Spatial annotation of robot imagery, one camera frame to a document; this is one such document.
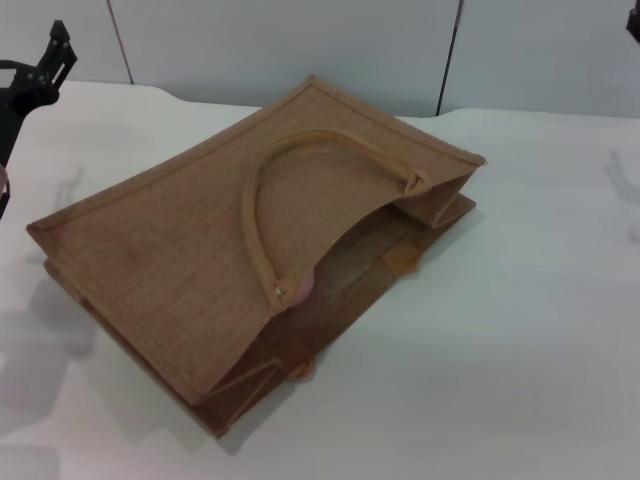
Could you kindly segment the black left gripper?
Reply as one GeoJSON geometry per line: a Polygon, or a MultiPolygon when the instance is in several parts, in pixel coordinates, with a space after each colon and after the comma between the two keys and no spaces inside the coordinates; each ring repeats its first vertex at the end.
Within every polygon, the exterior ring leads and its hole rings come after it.
{"type": "Polygon", "coordinates": [[[62,20],[51,27],[46,51],[36,66],[1,61],[1,165],[6,166],[24,117],[56,103],[60,88],[77,61],[62,20]]]}

